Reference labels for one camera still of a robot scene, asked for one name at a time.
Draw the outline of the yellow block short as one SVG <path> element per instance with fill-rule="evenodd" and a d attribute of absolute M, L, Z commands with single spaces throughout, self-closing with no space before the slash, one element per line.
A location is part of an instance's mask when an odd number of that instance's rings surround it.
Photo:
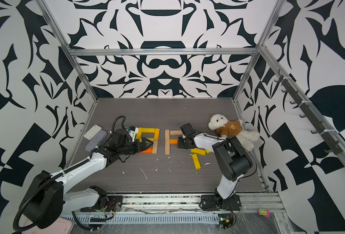
<path fill-rule="evenodd" d="M 202 149 L 198 149 L 198 148 L 191 149 L 191 152 L 193 154 L 202 155 L 202 156 L 205 156 L 207 154 L 206 150 L 202 150 Z"/>

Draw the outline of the amber orange block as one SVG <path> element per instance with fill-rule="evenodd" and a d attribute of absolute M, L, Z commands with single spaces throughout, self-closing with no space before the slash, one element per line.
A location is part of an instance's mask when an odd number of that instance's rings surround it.
<path fill-rule="evenodd" d="M 154 132 L 154 140 L 158 141 L 160 129 L 156 128 Z"/>

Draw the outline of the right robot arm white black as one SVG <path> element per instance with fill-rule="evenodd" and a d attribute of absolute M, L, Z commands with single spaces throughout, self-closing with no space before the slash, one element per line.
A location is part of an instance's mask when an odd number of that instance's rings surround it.
<path fill-rule="evenodd" d="M 222 178 L 215 192 L 220 200 L 232 197 L 240 180 L 253 167 L 248 151 L 236 137 L 216 137 L 200 132 L 190 123 L 180 127 L 182 136 L 178 138 L 180 149 L 202 149 L 214 153 L 222 173 Z"/>

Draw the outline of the red orange block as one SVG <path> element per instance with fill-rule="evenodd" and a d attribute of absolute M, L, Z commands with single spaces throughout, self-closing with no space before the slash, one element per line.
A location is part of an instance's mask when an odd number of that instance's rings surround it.
<path fill-rule="evenodd" d="M 149 148 L 149 149 L 147 149 L 147 150 L 145 150 L 145 151 L 142 151 L 141 153 L 142 153 L 142 154 L 152 154 L 152 153 L 153 153 L 153 149 L 152 149 L 152 148 Z"/>

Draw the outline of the natural wood block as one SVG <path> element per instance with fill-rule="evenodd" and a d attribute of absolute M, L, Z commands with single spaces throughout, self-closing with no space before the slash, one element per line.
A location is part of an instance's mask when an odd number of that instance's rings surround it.
<path fill-rule="evenodd" d="M 165 143 L 165 155 L 170 155 L 170 142 Z"/>
<path fill-rule="evenodd" d="M 170 135 L 171 135 L 171 136 L 182 136 L 183 133 L 182 133 L 181 130 L 171 130 L 171 131 L 170 131 Z"/>
<path fill-rule="evenodd" d="M 165 130 L 165 143 L 170 145 L 170 130 Z"/>
<path fill-rule="evenodd" d="M 154 140 L 152 153 L 157 154 L 157 150 L 158 150 L 158 141 Z"/>

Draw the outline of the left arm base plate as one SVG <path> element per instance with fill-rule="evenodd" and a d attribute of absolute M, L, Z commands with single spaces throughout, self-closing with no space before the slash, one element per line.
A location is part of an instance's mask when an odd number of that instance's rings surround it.
<path fill-rule="evenodd" d="M 122 207 L 123 196 L 105 196 L 101 195 L 98 201 L 92 207 L 80 209 L 81 212 L 110 212 L 116 211 Z"/>

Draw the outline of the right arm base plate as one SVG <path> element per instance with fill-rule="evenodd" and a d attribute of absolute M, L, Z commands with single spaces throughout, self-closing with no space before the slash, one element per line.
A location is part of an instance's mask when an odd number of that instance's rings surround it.
<path fill-rule="evenodd" d="M 242 204 L 238 195 L 232 195 L 227 199 L 222 199 L 219 194 L 214 194 L 202 195 L 199 207 L 204 211 L 240 211 Z"/>

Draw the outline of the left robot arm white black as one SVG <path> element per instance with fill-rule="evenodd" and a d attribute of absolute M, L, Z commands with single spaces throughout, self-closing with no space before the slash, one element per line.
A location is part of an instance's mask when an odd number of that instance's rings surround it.
<path fill-rule="evenodd" d="M 113 122 L 109 133 L 103 130 L 92 136 L 84 160 L 55 173 L 42 171 L 32 181 L 13 221 L 16 234 L 37 226 L 51 226 L 61 215 L 82 208 L 102 208 L 107 193 L 97 186 L 79 192 L 70 192 L 78 183 L 120 160 L 152 149 L 153 140 L 142 137 L 140 128 L 123 124 L 116 129 Z"/>

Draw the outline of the yellow block long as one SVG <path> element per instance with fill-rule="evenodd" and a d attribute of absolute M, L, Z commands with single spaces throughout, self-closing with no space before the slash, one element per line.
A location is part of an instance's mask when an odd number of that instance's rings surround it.
<path fill-rule="evenodd" d="M 200 165 L 200 162 L 199 162 L 199 159 L 198 159 L 198 155 L 197 154 L 192 154 L 192 158 L 193 158 L 193 162 L 194 162 L 194 165 L 195 165 L 195 169 L 196 170 L 201 169 L 201 165 Z"/>

